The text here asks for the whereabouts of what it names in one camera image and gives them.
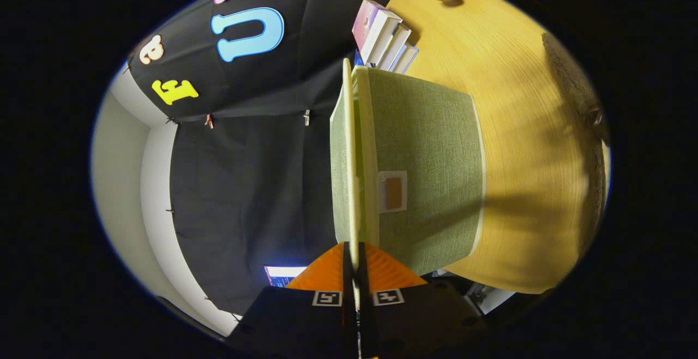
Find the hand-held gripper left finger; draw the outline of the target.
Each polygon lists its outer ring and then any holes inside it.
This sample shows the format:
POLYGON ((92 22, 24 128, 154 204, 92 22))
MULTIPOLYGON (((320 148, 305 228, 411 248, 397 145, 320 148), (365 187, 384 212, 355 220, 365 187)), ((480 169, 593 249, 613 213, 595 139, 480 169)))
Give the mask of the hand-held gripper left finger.
POLYGON ((226 339, 236 358, 357 358, 347 244, 324 252, 286 287, 264 288, 226 339))

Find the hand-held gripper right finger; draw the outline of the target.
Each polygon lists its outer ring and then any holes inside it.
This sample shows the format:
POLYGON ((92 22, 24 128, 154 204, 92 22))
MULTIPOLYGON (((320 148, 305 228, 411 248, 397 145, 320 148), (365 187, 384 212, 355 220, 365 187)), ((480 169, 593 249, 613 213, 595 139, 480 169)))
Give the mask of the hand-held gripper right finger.
POLYGON ((462 358, 484 337, 482 313, 450 281, 427 282, 365 242, 356 250, 362 357, 462 358))

